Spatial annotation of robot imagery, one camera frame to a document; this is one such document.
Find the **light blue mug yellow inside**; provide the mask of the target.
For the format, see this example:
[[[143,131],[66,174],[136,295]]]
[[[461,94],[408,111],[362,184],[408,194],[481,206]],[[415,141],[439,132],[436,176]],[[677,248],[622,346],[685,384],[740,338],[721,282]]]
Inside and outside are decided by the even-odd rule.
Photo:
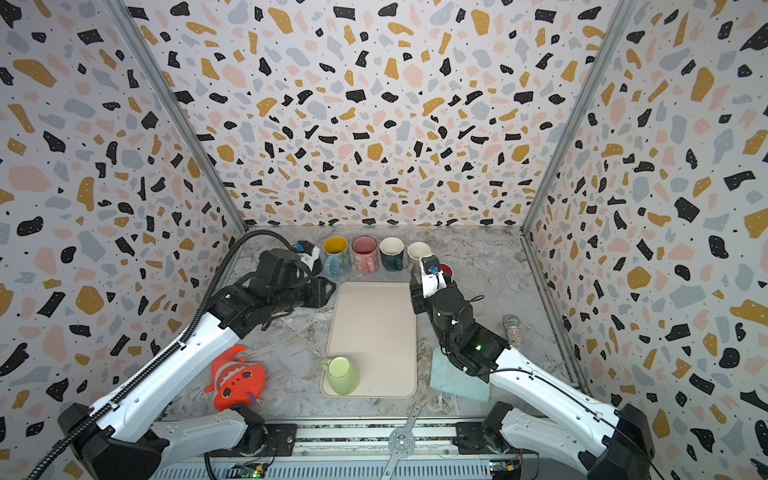
[[[348,241],[339,236],[327,239],[323,244],[325,253],[324,271],[328,277],[346,274],[351,268]]]

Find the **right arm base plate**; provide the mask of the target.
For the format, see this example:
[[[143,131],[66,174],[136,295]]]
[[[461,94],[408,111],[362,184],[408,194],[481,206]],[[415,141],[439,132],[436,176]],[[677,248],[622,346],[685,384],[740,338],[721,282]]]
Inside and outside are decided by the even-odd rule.
[[[455,429],[452,443],[462,455],[506,454],[511,449],[499,428],[485,422],[458,422]]]

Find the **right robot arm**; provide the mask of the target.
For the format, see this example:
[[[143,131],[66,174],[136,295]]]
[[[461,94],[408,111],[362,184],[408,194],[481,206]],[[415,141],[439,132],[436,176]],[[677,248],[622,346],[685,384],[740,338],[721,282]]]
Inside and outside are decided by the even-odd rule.
[[[596,400],[549,374],[504,337],[482,326],[473,307],[434,255],[411,269],[411,303],[428,316],[439,350],[456,370],[505,390],[541,412],[498,402],[483,422],[495,451],[528,450],[589,479],[647,479],[655,449],[646,415]]]

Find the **white mug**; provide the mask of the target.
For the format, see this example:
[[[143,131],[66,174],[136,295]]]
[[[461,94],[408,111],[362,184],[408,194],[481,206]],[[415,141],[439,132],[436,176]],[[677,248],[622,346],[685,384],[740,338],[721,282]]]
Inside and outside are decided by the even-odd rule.
[[[453,271],[450,266],[447,264],[441,263],[439,265],[439,273],[437,275],[438,277],[438,285],[441,288],[445,288],[448,285],[451,285],[453,283]]]

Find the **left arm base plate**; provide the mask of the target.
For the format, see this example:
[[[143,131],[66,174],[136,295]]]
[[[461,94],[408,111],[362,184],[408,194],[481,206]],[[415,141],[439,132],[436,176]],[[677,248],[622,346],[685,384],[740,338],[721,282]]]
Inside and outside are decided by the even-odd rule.
[[[290,457],[297,437],[295,423],[271,423],[249,426],[243,438],[230,449],[213,450],[211,457],[272,458]]]

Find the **light green mug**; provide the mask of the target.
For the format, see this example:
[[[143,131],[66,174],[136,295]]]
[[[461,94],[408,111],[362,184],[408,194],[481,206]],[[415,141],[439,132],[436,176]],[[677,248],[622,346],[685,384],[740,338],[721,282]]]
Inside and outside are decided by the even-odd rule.
[[[344,356],[326,358],[321,362],[331,391],[339,396],[352,394],[359,385],[359,372],[352,360]]]

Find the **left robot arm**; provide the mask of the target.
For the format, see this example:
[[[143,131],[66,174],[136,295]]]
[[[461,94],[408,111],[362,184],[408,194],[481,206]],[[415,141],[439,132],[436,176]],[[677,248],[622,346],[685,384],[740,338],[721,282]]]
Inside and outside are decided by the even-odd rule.
[[[204,417],[161,422],[165,407],[201,371],[252,331],[297,308],[319,309],[336,289],[322,277],[323,253],[309,241],[262,252],[255,271],[219,287],[222,269],[190,324],[126,382],[92,405],[74,403],[59,416],[64,438],[47,454],[71,449],[95,479],[150,479],[159,469],[216,450],[261,454],[273,447],[248,393]]]

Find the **pink mug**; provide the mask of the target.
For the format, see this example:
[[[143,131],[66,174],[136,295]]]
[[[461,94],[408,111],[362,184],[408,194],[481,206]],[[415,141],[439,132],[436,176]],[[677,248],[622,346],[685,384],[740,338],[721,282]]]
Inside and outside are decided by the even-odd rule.
[[[357,269],[364,275],[372,274],[378,269],[378,242],[369,235],[355,238],[351,244]]]

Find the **dark green mug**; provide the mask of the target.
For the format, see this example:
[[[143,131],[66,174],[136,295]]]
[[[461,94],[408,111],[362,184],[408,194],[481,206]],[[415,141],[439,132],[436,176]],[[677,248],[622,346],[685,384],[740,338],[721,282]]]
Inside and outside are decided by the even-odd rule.
[[[387,237],[379,243],[381,264],[390,272],[402,271],[404,268],[405,245],[397,237]]]

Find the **grey mug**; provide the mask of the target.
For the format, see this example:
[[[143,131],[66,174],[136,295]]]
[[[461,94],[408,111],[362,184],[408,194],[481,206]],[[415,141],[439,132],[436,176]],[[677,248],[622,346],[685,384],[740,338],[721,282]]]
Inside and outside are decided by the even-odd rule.
[[[406,256],[410,268],[416,266],[420,259],[432,254],[431,247],[421,241],[411,243],[406,249]]]

